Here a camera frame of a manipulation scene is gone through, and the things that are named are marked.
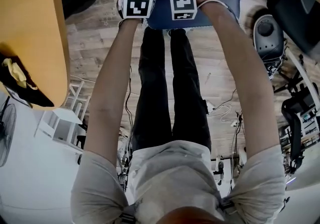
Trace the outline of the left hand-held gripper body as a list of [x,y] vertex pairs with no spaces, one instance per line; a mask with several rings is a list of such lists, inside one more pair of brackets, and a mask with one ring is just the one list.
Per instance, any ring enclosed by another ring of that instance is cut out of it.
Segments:
[[156,0],[117,0],[116,8],[122,19],[147,19]]

